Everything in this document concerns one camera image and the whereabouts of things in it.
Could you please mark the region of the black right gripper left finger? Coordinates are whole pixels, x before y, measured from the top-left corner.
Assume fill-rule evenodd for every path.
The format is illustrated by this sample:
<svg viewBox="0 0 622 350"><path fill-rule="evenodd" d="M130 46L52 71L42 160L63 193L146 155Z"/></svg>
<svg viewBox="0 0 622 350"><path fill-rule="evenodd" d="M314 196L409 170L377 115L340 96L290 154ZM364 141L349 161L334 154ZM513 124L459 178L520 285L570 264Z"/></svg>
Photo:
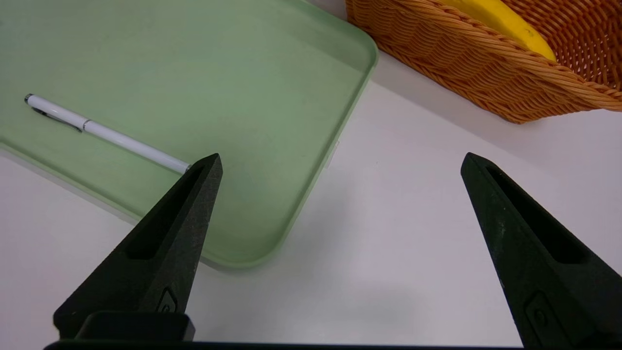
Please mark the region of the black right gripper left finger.
<svg viewBox="0 0 622 350"><path fill-rule="evenodd" d="M204 157L53 314L61 340L191 341L185 314L224 174Z"/></svg>

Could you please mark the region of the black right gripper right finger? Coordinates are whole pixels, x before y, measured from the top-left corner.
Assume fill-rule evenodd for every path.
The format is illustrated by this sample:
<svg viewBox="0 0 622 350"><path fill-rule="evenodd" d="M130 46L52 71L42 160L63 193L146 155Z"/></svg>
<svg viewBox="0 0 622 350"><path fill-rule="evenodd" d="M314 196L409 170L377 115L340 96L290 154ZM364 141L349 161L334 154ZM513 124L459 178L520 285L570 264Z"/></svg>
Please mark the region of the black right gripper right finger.
<svg viewBox="0 0 622 350"><path fill-rule="evenodd" d="M620 275L493 162L460 173L523 346L620 348Z"/></svg>

